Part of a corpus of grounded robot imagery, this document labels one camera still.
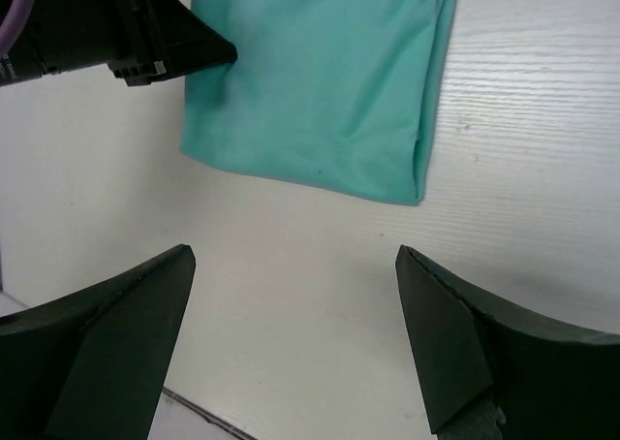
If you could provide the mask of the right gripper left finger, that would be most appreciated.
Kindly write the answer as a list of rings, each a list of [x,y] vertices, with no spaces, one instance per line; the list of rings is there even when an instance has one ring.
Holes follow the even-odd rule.
[[[4,439],[145,439],[196,270],[188,245],[1,319]]]

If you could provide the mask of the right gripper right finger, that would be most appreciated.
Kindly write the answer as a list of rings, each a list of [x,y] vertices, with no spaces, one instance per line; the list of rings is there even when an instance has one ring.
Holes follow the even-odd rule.
[[[440,439],[615,439],[619,338],[498,297],[409,246],[398,291]]]

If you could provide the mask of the teal t-shirt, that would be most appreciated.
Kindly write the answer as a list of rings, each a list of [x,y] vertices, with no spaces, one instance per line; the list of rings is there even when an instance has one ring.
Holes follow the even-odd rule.
[[[192,0],[236,47],[185,81],[181,151],[388,204],[424,197],[456,0]]]

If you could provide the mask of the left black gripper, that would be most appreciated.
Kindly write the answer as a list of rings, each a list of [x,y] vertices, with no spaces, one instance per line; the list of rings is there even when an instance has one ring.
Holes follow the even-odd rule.
[[[1,55],[1,84],[106,64],[115,78],[136,86],[236,61],[236,47],[180,0],[146,1],[34,0],[20,35]]]

